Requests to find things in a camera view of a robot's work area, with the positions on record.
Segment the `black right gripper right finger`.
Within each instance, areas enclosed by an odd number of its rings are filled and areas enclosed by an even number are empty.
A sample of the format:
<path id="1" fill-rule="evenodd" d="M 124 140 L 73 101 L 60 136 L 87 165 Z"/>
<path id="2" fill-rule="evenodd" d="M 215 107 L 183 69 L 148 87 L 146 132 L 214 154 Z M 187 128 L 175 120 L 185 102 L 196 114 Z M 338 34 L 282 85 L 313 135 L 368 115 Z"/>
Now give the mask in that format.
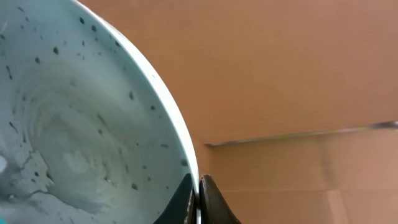
<path id="1" fill-rule="evenodd" d="M 199 190 L 202 224 L 241 224 L 210 175 L 201 178 Z"/>

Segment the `light blue plate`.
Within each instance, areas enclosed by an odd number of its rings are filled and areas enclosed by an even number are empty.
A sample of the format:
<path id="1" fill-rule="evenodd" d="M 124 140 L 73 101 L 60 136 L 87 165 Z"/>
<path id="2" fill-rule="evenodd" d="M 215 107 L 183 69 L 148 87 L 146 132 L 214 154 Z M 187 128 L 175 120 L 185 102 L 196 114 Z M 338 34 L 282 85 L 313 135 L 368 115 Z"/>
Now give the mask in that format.
<path id="1" fill-rule="evenodd" d="M 143 54 L 78 1 L 1 0 L 1 222 L 154 223 L 192 140 Z"/>

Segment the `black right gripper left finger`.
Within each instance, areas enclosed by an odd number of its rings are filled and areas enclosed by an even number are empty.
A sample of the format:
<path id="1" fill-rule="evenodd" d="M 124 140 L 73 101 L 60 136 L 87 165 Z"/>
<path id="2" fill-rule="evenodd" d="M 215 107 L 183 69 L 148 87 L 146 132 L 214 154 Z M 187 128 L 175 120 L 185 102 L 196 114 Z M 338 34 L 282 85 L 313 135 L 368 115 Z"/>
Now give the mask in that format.
<path id="1" fill-rule="evenodd" d="M 154 224 L 196 224 L 195 193 L 190 174 L 182 179 L 169 204 Z"/>

